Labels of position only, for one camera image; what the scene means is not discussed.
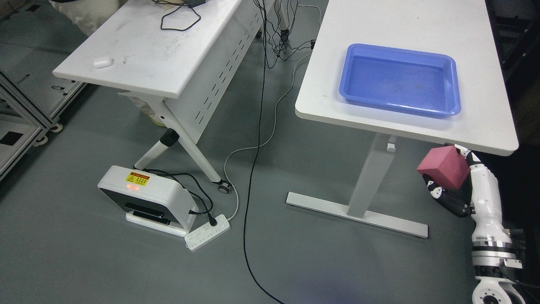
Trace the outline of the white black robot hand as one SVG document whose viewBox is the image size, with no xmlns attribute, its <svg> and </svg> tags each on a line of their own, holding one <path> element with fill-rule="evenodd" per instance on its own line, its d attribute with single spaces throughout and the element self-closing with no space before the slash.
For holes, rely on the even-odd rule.
<svg viewBox="0 0 540 304">
<path fill-rule="evenodd" d="M 445 189 L 429 175 L 422 174 L 431 197 L 458 217 L 471 215 L 476 223 L 474 233 L 501 233 L 502 207 L 498 180 L 470 149 L 454 144 L 465 158 L 470 173 L 459 189 Z"/>
</svg>

